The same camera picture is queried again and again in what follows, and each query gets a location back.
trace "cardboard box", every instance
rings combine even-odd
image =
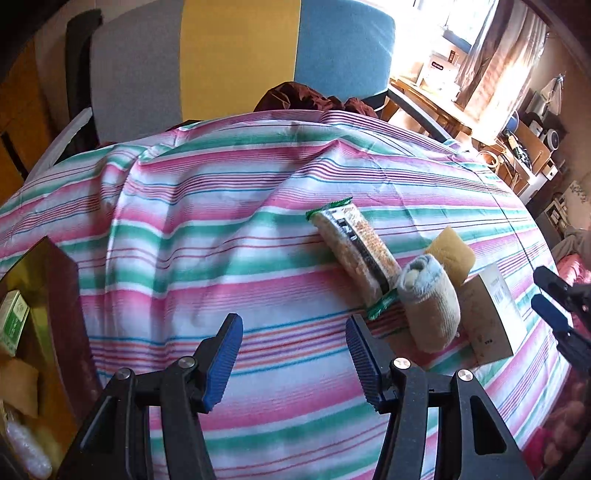
[[[515,136],[527,149],[527,154],[530,156],[531,161],[531,172],[536,176],[548,163],[548,160],[550,159],[550,150],[536,136],[536,134],[521,121],[517,126]]]
[[[496,264],[464,283],[457,299],[462,326],[480,365],[515,355],[527,330]]]

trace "blue gripper pad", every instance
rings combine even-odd
[[[364,341],[363,334],[353,317],[348,318],[345,324],[345,339],[347,340],[347,347],[349,347],[355,370],[357,370],[357,376],[361,382],[365,399],[377,409],[379,404],[384,400],[381,389],[381,374],[378,366],[374,363],[369,346]]]
[[[217,351],[207,369],[205,392],[202,397],[205,413],[209,413],[213,406],[222,400],[224,390],[226,389],[228,379],[230,378],[230,373],[236,362],[236,357],[238,356],[238,349],[242,343],[242,318],[238,315],[234,315],[233,318],[228,316],[224,324],[228,321],[230,321],[230,325],[222,325],[220,332],[215,338],[206,339],[202,342],[219,340],[218,337],[223,335],[219,342],[219,346],[217,347]]]

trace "window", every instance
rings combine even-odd
[[[451,32],[452,37],[466,42],[468,49],[476,41],[495,3],[495,0],[413,0],[415,8],[428,16],[430,21]]]

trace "snack bar package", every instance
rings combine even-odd
[[[351,200],[352,197],[311,210],[306,213],[306,219],[318,229],[359,287],[372,320],[390,305],[388,301],[375,310],[384,297],[392,297],[401,268]]]

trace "striped bedsheet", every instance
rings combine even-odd
[[[220,479],[369,479],[388,416],[365,402],[345,344],[355,286],[304,212],[352,196],[401,265],[447,225],[496,262],[527,325],[520,351],[475,369],[522,446],[567,364],[530,309],[532,269],[552,257],[531,216],[485,166],[346,112],[260,112],[181,127],[70,158],[0,209],[0,274],[49,235],[77,263],[103,382],[121,366],[164,368],[228,312],[244,339],[222,402],[201,417]],[[465,335],[416,350],[399,304],[371,324],[437,372],[474,367]],[[166,476],[159,412],[155,471]],[[433,476],[428,423],[423,478]]]

